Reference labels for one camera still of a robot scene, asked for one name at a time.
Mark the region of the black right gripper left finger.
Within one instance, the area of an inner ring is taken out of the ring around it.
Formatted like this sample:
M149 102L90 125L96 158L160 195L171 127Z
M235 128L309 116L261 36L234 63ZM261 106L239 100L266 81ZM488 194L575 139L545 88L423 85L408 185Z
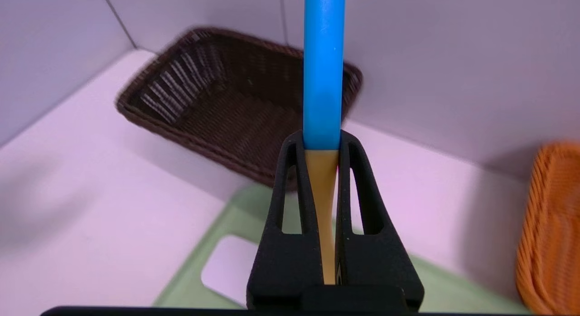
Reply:
M301 233L282 230L287 179L295 167ZM317 216L303 134L284 141L261 241L247 285L248 307L300 307L302 293L324 284Z

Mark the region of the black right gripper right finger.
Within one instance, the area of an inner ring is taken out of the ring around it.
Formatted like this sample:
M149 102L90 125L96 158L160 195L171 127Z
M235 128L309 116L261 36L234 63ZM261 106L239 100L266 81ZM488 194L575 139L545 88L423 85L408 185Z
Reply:
M336 283L365 292L365 305L418 310L422 281L386 210L364 147L340 134Z

